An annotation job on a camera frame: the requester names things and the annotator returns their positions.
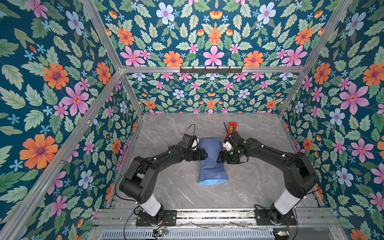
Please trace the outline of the light blue wrapping paper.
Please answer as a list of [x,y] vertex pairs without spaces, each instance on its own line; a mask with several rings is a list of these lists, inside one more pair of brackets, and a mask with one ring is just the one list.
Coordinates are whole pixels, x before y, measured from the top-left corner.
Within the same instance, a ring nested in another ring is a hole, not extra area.
[[208,155],[205,160],[200,161],[199,184],[204,186],[226,183],[228,177],[223,164],[217,163],[222,150],[222,143],[218,138],[202,139],[199,149],[206,151]]

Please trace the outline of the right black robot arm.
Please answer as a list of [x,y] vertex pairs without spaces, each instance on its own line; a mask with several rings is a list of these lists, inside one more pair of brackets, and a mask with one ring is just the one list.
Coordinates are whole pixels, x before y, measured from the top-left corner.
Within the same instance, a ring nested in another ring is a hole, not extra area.
[[278,168],[285,190],[271,205],[269,215],[277,221],[285,217],[319,182],[319,176],[304,153],[289,153],[253,139],[243,139],[237,132],[227,136],[217,162],[240,165],[241,157],[256,158]]

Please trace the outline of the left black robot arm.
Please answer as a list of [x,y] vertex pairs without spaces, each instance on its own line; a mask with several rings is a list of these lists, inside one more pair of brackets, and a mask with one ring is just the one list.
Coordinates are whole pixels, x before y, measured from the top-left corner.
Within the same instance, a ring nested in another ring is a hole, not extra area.
[[156,217],[164,208],[153,195],[158,175],[166,168],[183,161],[203,161],[208,157],[200,149],[197,136],[184,134],[182,140],[158,155],[135,157],[119,183],[119,191],[133,199],[150,217]]

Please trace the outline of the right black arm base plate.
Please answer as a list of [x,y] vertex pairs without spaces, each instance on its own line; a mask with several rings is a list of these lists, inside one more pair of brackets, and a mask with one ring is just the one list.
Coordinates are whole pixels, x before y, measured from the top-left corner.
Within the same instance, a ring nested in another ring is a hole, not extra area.
[[255,219],[259,226],[296,226],[297,218],[294,211],[288,212],[286,215],[282,215],[279,211],[272,209],[255,209]]

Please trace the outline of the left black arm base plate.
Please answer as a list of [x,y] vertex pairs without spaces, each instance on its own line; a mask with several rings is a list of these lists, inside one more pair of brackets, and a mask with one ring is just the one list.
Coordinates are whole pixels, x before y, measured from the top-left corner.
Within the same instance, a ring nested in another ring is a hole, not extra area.
[[177,221],[176,210],[160,210],[157,215],[150,216],[144,211],[139,211],[136,226],[137,227],[174,227]]

